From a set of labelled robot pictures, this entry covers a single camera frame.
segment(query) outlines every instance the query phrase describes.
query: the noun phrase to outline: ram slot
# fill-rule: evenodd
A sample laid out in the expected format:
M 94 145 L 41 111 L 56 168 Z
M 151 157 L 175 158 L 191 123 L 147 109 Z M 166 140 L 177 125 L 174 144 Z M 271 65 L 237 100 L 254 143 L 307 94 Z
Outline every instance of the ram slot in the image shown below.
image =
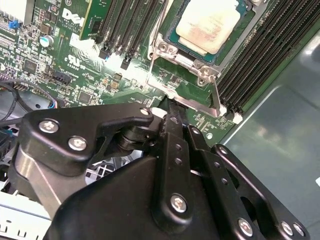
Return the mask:
M 103 37 L 103 41 L 107 41 L 109 36 L 114 32 L 114 28 L 117 25 L 117 21 L 113 21 L 113 19 L 118 19 L 119 15 L 121 14 L 121 11 L 117 11 L 117 6 L 120 6 L 122 9 L 125 2 L 128 0 L 112 0 L 110 9 L 108 11 L 108 14 L 106 15 L 106 18 L 103 23 L 103 27 L 101 30 L 101 36 Z
M 237 76 L 234 77 L 236 81 L 233 83 L 233 87 L 229 87 L 224 93 L 223 98 L 231 103 L 239 97 L 238 94 L 241 94 L 241 91 L 250 84 L 247 81 L 248 76 L 255 69 L 255 67 L 263 66 L 261 63 L 263 59 L 266 59 L 268 55 L 272 54 L 276 48 L 274 43 L 276 40 L 282 37 L 283 30 L 287 28 L 287 26 L 291 23 L 297 14 L 301 12 L 302 7 L 306 4 L 305 1 L 296 1 L 290 7 L 290 9 L 286 12 L 285 16 L 278 19 L 278 22 L 272 27 L 271 30 L 268 31 L 266 29 L 267 34 L 264 39 L 261 41 L 259 48 L 251 55 L 251 58 L 245 63 L 243 68 Z
M 239 106 L 244 106 L 252 96 L 259 90 L 259 88 L 265 83 L 265 81 L 270 77 L 273 71 L 279 66 L 279 64 L 284 61 L 291 53 L 295 50 L 295 47 L 299 45 L 302 38 L 307 34 L 310 28 L 319 20 L 320 18 L 320 2 L 316 3 L 316 7 L 313 6 L 312 10 L 315 10 L 314 14 L 310 15 L 307 20 L 296 30 L 295 36 L 292 41 L 288 42 L 284 50 L 277 55 L 277 58 L 272 61 L 268 67 L 266 67 L 262 72 L 258 74 L 257 82 L 255 85 L 251 86 L 247 91 L 239 98 L 237 104 Z
M 274 24 L 278 21 L 279 17 L 284 13 L 284 9 L 286 10 L 295 1 L 296 0 L 278 1 L 272 9 L 269 17 L 265 20 L 265 23 L 263 24 L 264 28 L 271 29 L 272 26 L 274 26 Z M 250 43 L 243 49 L 240 56 L 234 61 L 234 63 L 230 65 L 228 71 L 223 75 L 221 79 L 218 80 L 218 92 L 220 93 L 221 97 L 233 83 L 235 75 L 242 69 L 248 59 L 248 56 L 254 53 L 259 48 L 259 45 L 263 40 L 265 33 L 265 31 L 258 31 L 253 36 Z
M 139 31 L 137 32 L 137 35 L 135 36 L 135 40 L 133 41 L 132 48 L 130 50 L 130 55 L 133 56 L 135 54 L 135 52 L 137 51 L 138 47 L 140 46 L 142 39 L 146 34 L 146 30 L 147 30 L 147 27 L 151 21 L 151 18 L 155 14 L 158 3 L 159 3 L 159 0 L 152 0 L 151 6 L 149 7 L 146 16 L 143 19 L 142 24 L 140 24 Z
M 256 64 L 251 69 L 251 71 L 248 74 L 246 74 L 245 77 L 243 77 L 242 82 L 244 82 L 245 84 L 239 87 L 239 89 L 236 91 L 236 93 L 232 97 L 228 98 L 231 103 L 236 104 L 239 102 L 239 100 L 244 96 L 246 91 L 250 89 L 258 80 L 257 75 L 260 75 L 261 72 L 265 70 L 265 69 L 261 70 L 260 66 L 264 66 L 264 68 L 268 67 L 268 65 L 272 63 L 276 58 L 276 56 L 281 52 L 283 47 L 288 42 L 290 42 L 290 39 L 292 38 L 293 33 L 296 31 L 296 29 L 300 28 L 301 24 L 304 23 L 304 21 L 302 22 L 301 20 L 306 20 L 310 15 L 310 12 L 312 12 L 313 4 L 314 3 L 310 1 L 303 8 L 300 8 L 301 11 L 299 12 L 298 17 L 286 18 L 286 19 L 291 19 L 289 23 L 285 27 L 279 29 L 276 33 L 273 34 L 274 36 L 281 36 L 283 33 L 283 37 L 278 37 L 275 44 L 271 45 L 272 48 L 270 48 L 271 46 L 269 47 L 270 51 L 268 50 L 267 54 L 263 55 L 259 61 L 256 61 Z
M 130 19 L 128 26 L 127 26 L 127 31 L 125 32 L 125 35 L 123 36 L 123 39 L 121 42 L 123 51 L 127 51 L 129 49 L 129 44 L 131 43 L 133 35 L 134 35 L 133 30 L 134 30 L 135 24 L 137 23 L 138 18 L 139 18 L 139 14 L 140 14 L 141 10 L 144 8 L 144 6 L 145 6 L 144 0 L 139 0 L 138 4 L 135 6 L 135 9 L 133 11 L 133 15 L 131 16 L 131 19 Z
M 124 23 L 124 19 L 125 17 L 127 16 L 128 14 L 128 10 L 130 8 L 132 4 L 132 1 L 131 0 L 127 0 L 125 2 L 124 5 L 122 5 L 122 8 L 120 10 L 120 15 L 118 16 L 116 22 L 116 28 L 115 30 L 113 31 L 113 33 L 111 34 L 111 37 L 110 37 L 110 41 L 109 41 L 109 49 L 112 49 L 114 48 L 118 43 L 119 43 L 119 39 L 120 39 L 120 31 L 121 30 L 124 30 L 124 32 L 127 30 L 127 28 L 123 28 L 123 25 L 126 25 Z

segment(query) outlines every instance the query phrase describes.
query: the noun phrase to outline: cable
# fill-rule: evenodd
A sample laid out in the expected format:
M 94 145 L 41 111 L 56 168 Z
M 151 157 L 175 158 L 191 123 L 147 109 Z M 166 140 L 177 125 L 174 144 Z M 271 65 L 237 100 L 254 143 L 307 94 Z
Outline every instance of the cable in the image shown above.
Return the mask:
M 30 86 L 32 86 L 33 88 L 39 90 L 40 92 L 42 92 L 44 95 L 46 95 L 53 103 L 54 103 L 54 108 L 56 109 L 58 107 L 58 103 L 56 101 L 56 99 L 51 96 L 47 91 L 45 91 L 43 88 L 41 88 L 40 86 L 32 83 L 32 82 L 29 82 L 29 81 L 25 81 L 25 80 L 22 80 L 22 79 L 9 79 L 9 80 L 3 80 L 3 81 L 0 81 L 1 83 L 5 83 L 5 84 L 10 84 L 10 83 L 24 83 L 24 84 L 28 84 Z
M 18 101 L 18 95 L 17 95 L 17 90 L 15 90 L 13 87 L 11 87 L 11 86 L 9 86 L 7 84 L 4 84 L 3 81 L 0 82 L 0 87 L 3 87 L 5 89 L 7 89 L 13 95 L 13 101 L 12 101 L 12 104 L 11 104 L 11 106 L 9 108 L 9 111 L 4 116 L 4 118 L 0 119 L 0 123 L 1 123 L 2 121 L 7 120 L 7 118 L 10 117 L 10 115 L 14 112 L 16 104 L 17 104 L 17 101 Z
M 34 110 L 25 103 L 25 101 L 21 98 L 19 92 L 16 91 L 16 93 L 18 98 L 18 104 L 20 105 L 20 107 L 27 113 L 33 112 Z
M 15 119 L 11 119 L 11 120 L 5 120 L 5 121 L 0 121 L 0 128 L 4 128 L 10 125 L 15 125 L 15 124 L 20 124 L 22 121 L 22 117 L 20 118 L 15 118 Z

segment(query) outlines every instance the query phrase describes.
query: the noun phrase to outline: silver screw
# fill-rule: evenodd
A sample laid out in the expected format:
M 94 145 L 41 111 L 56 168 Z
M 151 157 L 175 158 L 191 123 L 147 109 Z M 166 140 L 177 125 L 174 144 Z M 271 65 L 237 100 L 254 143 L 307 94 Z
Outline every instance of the silver screw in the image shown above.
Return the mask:
M 292 231 L 291 227 L 289 226 L 288 223 L 286 223 L 285 221 L 281 222 L 282 228 L 283 230 L 290 236 L 294 235 L 294 232 Z
M 239 218 L 238 224 L 245 235 L 247 235 L 248 237 L 252 237 L 254 235 L 254 231 L 247 220 Z
M 45 120 L 40 122 L 39 128 L 42 132 L 45 132 L 48 134 L 54 134 L 59 130 L 58 124 L 51 120 Z
M 171 205 L 178 213 L 184 213 L 187 210 L 187 204 L 186 201 L 178 196 L 178 195 L 172 195 L 171 199 Z
M 213 137 L 214 137 L 214 135 L 212 133 L 208 133 L 206 135 L 206 138 L 209 139 L 209 140 L 211 140 Z
M 145 108 L 141 108 L 140 109 L 140 112 L 143 114 L 143 115 L 146 115 L 146 116 L 148 116 L 150 113 L 148 112 L 148 110 L 147 109 L 145 109 Z
M 301 227 L 300 227 L 298 224 L 294 223 L 294 224 L 293 224 L 293 227 L 295 228 L 295 230 L 296 230 L 302 237 L 305 236 L 304 231 L 301 229 Z
M 87 148 L 87 142 L 83 137 L 74 136 L 68 141 L 69 147 L 75 151 L 83 151 Z

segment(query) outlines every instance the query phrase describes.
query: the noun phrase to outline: black dimm slot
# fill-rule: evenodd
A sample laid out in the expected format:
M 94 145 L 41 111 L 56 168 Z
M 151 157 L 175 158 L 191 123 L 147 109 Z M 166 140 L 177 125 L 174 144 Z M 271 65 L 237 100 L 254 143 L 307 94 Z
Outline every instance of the black dimm slot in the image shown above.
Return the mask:
M 104 22 L 103 22 L 103 27 L 102 27 L 101 34 L 100 34 L 102 37 L 104 37 L 107 34 L 107 30 L 110 27 L 111 19 L 114 16 L 116 6 L 117 6 L 117 0 L 112 0 L 109 11 L 106 15 Z
M 272 54 L 276 47 L 273 46 L 278 39 L 283 38 L 281 33 L 283 30 L 289 25 L 290 22 L 295 18 L 302 9 L 302 6 L 306 4 L 307 1 L 296 1 L 292 6 L 291 9 L 286 13 L 285 17 L 279 19 L 276 26 L 272 28 L 272 30 L 267 34 L 264 38 L 262 44 L 260 45 L 259 49 L 253 54 L 253 57 L 245 64 L 242 68 L 241 72 L 236 77 L 235 87 L 229 88 L 224 94 L 223 98 L 227 101 L 234 103 L 237 99 L 238 95 L 251 84 L 250 81 L 246 80 L 248 76 L 250 76 L 251 72 L 259 65 L 263 66 L 264 59 L 268 59 L 265 56 L 268 54 Z
M 302 25 L 304 26 L 304 29 L 298 31 L 298 34 L 295 37 L 294 43 L 289 44 L 289 46 L 287 47 L 287 50 L 283 51 L 282 54 L 280 55 L 279 60 L 273 61 L 272 65 L 265 69 L 266 72 L 259 78 L 256 85 L 252 89 L 250 89 L 249 92 L 246 93 L 246 95 L 239 101 L 238 103 L 239 106 L 244 106 L 250 100 L 250 98 L 252 98 L 252 96 L 265 83 L 265 81 L 272 74 L 272 72 L 277 69 L 277 67 L 279 66 L 279 63 L 281 63 L 288 57 L 288 55 L 291 53 L 291 50 L 294 49 L 294 47 L 296 47 L 299 44 L 299 42 L 302 40 L 305 34 L 318 21 L 318 19 L 320 18 L 319 3 L 317 8 L 317 13 L 315 15 L 310 16 L 310 18 L 311 19 L 309 20 L 309 22 L 307 22 L 307 24 Z
M 133 42 L 133 45 L 132 45 L 133 47 L 130 51 L 131 54 L 134 54 L 134 52 L 138 49 L 138 47 L 139 47 L 139 45 L 145 35 L 146 29 L 149 25 L 149 22 L 156 11 L 158 3 L 159 3 L 159 0 L 152 1 L 152 4 L 151 4 L 150 8 L 148 9 L 147 15 L 146 15 L 145 19 L 143 20 L 143 23 L 140 25 L 140 29 L 138 31 L 138 34 L 136 35 L 136 38 Z
M 128 13 L 128 10 L 130 8 L 131 3 L 132 3 L 131 0 L 126 0 L 125 4 L 123 4 L 122 7 L 121 7 L 120 14 L 119 14 L 119 16 L 118 16 L 118 18 L 116 20 L 115 30 L 113 31 L 111 37 L 109 38 L 110 39 L 111 48 L 113 48 L 114 47 L 113 45 L 117 42 L 120 30 L 122 29 L 122 26 L 123 26 L 123 23 L 124 23 L 124 19 L 125 19 L 127 13 Z
M 288 7 L 288 5 L 290 5 L 294 1 L 295 0 L 290 0 L 289 2 L 286 2 L 285 0 L 278 1 L 277 4 L 273 7 L 270 16 L 266 19 L 266 22 L 263 24 L 263 28 L 269 29 L 270 26 L 273 26 L 276 23 L 279 16 L 283 14 L 283 7 L 285 5 L 287 5 Z M 258 31 L 253 36 L 253 39 L 250 41 L 250 43 L 243 49 L 243 52 L 240 54 L 240 56 L 235 60 L 234 63 L 231 64 L 227 73 L 222 77 L 222 79 L 218 83 L 218 92 L 220 93 L 220 95 L 232 83 L 233 79 L 231 77 L 241 70 L 241 68 L 244 65 L 244 62 L 246 61 L 245 58 L 248 57 L 248 53 L 253 53 L 259 47 L 260 42 L 264 37 L 264 33 L 265 31 Z
M 246 78 L 244 80 L 245 84 L 242 85 L 237 91 L 236 94 L 234 94 L 229 101 L 233 104 L 237 104 L 239 102 L 239 100 L 243 97 L 243 95 L 246 94 L 246 92 L 248 91 L 248 89 L 250 89 L 255 82 L 258 80 L 259 75 L 268 67 L 269 64 L 273 63 L 273 60 L 277 57 L 277 55 L 281 52 L 281 50 L 284 48 L 284 46 L 290 41 L 290 39 L 293 36 L 293 33 L 296 31 L 295 29 L 300 28 L 301 24 L 303 24 L 301 22 L 301 19 L 307 19 L 307 17 L 310 15 L 310 13 L 314 10 L 312 8 L 312 6 L 314 5 L 314 3 L 312 1 L 310 1 L 308 4 L 306 4 L 303 7 L 302 13 L 301 15 L 299 15 L 298 17 L 295 17 L 294 19 L 291 19 L 291 22 L 289 25 L 287 25 L 288 27 L 286 27 L 285 29 L 280 29 L 279 31 L 284 31 L 284 36 L 281 37 L 280 39 L 278 39 L 278 42 L 276 43 L 275 46 L 272 47 L 271 51 L 268 53 L 268 55 L 264 55 L 261 57 L 262 62 L 259 62 L 259 66 L 265 66 L 263 68 L 263 70 L 257 68 L 255 71 L 251 71 L 250 73 L 248 73 L 248 75 L 246 76 L 246 78 L 248 77 L 248 79 L 246 80 Z
M 269 35 L 270 31 L 276 26 L 278 20 L 281 18 L 281 16 L 284 15 L 288 10 L 290 10 L 290 7 L 294 3 L 299 3 L 298 1 L 283 1 L 284 6 L 281 8 L 281 5 L 278 6 L 277 10 L 269 16 L 269 21 L 266 24 L 263 24 L 259 29 L 258 29 L 258 34 L 255 42 L 251 42 L 251 47 L 246 50 L 246 52 L 243 52 L 239 63 L 237 67 L 232 68 L 232 70 L 229 72 L 229 76 L 226 78 L 227 79 L 227 86 L 225 88 L 222 88 L 220 90 L 220 95 L 222 98 L 225 96 L 225 92 L 227 91 L 228 93 L 232 93 L 236 90 L 236 88 L 239 86 L 241 79 L 238 78 L 237 76 L 241 74 L 243 71 L 245 71 L 243 68 L 246 66 L 249 66 L 247 64 L 248 62 L 252 61 L 253 56 L 255 53 L 261 49 L 264 49 L 261 45 L 264 43 L 264 39 Z
M 145 5 L 145 1 L 144 0 L 139 0 L 138 1 L 138 5 L 136 6 L 135 10 L 133 11 L 133 15 L 129 21 L 129 24 L 128 24 L 128 27 L 127 27 L 127 31 L 123 37 L 123 40 L 121 42 L 121 45 L 123 48 L 126 48 L 129 41 L 130 41 L 130 38 L 131 38 L 131 35 L 132 35 L 132 32 L 134 30 L 134 26 L 135 26 L 135 23 L 137 22 L 138 20 L 138 17 L 139 17 L 139 13 L 140 13 L 140 10 L 144 7 Z

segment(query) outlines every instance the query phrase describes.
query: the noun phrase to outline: green circuit board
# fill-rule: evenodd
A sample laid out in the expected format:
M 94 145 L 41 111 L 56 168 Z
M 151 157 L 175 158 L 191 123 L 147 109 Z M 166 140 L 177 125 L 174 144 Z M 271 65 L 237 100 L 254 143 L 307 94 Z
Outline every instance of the green circuit board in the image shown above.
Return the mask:
M 173 8 L 179 1 L 182 2 L 174 0 Z M 123 56 L 113 54 L 107 60 L 101 59 L 101 45 L 88 39 L 88 29 L 92 29 L 94 21 L 101 19 L 109 7 L 103 6 L 94 5 L 90 0 L 37 0 L 33 23 L 18 29 L 8 28 L 8 22 L 0 15 L 1 71 L 9 73 L 13 78 L 38 84 L 63 101 L 65 107 L 117 103 L 141 103 L 147 107 L 156 107 L 165 95 L 146 84 L 150 66 L 147 58 L 150 33 L 144 36 L 138 54 L 127 70 L 121 68 Z M 101 7 L 100 12 L 93 14 L 92 8 L 97 7 Z M 166 31 L 166 26 L 170 27 L 168 21 L 174 14 L 174 11 L 169 12 L 161 32 Z M 246 22 L 249 22 L 253 15 L 253 12 L 249 12 Z M 148 24 L 152 27 L 157 20 L 158 18 L 152 18 Z M 43 31 L 47 30 L 42 28 L 43 25 L 49 27 L 54 40 L 50 47 L 42 47 L 39 42 L 40 36 L 44 35 Z M 242 25 L 240 29 L 243 31 L 245 26 Z M 239 38 L 241 31 L 238 30 L 230 36 L 228 48 Z M 48 66 L 70 76 L 70 83 L 61 84 L 48 77 Z M 155 62 L 151 77 L 176 90 L 186 99 L 210 105 L 211 88 L 197 86 L 197 77 L 181 66 L 159 58 Z M 41 94 L 27 87 L 28 91 Z M 187 115 L 190 124 L 202 131 L 210 146 L 219 142 L 234 126 L 233 122 L 225 117 L 213 118 L 191 109 L 187 111 Z

